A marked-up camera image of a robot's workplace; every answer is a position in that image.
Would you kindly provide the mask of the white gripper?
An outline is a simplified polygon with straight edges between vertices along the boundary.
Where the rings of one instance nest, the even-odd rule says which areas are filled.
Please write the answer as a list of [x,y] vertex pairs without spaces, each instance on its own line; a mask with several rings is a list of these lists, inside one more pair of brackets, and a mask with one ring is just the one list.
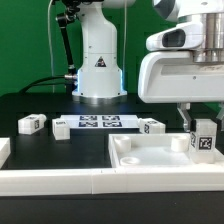
[[[149,36],[148,54],[139,71],[140,99],[145,103],[178,103],[183,128],[190,132],[190,103],[224,100],[224,45],[214,44],[223,34],[196,21]],[[224,130],[224,102],[219,107],[218,129]]]

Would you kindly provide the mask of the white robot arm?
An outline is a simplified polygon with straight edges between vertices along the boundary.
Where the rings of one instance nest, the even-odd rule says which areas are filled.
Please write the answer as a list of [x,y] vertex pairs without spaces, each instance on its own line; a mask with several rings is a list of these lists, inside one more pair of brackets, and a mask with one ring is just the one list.
[[[55,0],[65,5],[56,17],[75,98],[115,100],[125,94],[117,65],[117,30],[104,8],[136,0]],[[224,130],[224,0],[152,0],[157,13],[176,26],[146,40],[149,53],[140,65],[138,95],[145,103],[176,103],[184,129],[196,128],[188,114],[193,102],[219,102]]]

